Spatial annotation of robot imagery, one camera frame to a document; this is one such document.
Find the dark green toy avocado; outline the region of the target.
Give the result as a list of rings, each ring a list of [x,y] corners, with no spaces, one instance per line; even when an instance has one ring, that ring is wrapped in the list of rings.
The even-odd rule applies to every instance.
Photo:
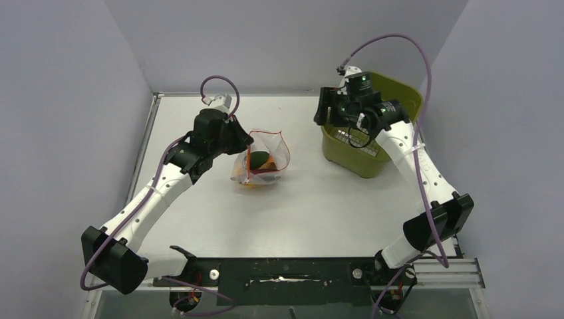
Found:
[[[249,155],[249,169],[258,170],[266,164],[270,158],[270,153],[266,151],[254,151]]]

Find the clear zip top bag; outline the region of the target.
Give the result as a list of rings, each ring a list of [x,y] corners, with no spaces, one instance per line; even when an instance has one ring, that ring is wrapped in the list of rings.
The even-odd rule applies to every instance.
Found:
[[[282,132],[252,130],[253,143],[241,152],[230,180],[247,187],[272,185],[285,174],[291,155]]]

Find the yellow toy bell pepper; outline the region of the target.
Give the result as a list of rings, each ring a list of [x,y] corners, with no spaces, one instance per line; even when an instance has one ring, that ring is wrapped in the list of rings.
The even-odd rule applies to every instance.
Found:
[[[266,163],[258,169],[247,171],[241,163],[236,163],[231,172],[231,180],[248,187],[266,186],[279,179],[279,171],[274,163]]]

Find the olive green plastic basket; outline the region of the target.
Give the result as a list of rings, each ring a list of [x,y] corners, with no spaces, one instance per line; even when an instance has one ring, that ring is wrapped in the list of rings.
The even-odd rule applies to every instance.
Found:
[[[368,110],[366,124],[379,116],[401,119],[407,115],[415,121],[419,117],[423,97],[415,88],[375,72],[361,72],[347,77],[340,90],[358,101],[362,111]],[[328,123],[321,127],[322,152],[326,160],[357,174],[362,178],[376,177],[390,161],[390,156],[364,128],[336,127]]]

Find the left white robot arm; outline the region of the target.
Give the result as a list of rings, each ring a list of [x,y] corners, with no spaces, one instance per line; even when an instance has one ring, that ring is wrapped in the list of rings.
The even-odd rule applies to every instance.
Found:
[[[130,294],[146,279],[181,274],[188,261],[185,250],[179,250],[180,257],[150,259],[138,254],[141,244],[171,204],[212,168],[215,158],[239,154],[252,143],[235,114],[200,110],[193,129],[164,150],[144,188],[103,226],[84,230],[80,287],[89,291],[110,286]]]

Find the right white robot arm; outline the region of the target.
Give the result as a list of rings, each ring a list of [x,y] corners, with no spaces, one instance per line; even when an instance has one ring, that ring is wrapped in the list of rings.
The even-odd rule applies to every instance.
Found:
[[[384,99],[374,89],[372,73],[348,74],[338,87],[322,87],[314,116],[317,125],[364,133],[390,157],[412,192],[419,214],[405,221],[397,240],[376,255],[374,275],[389,284],[400,276],[400,267],[432,246],[456,235],[464,226],[474,201],[446,181],[418,139],[404,103]]]

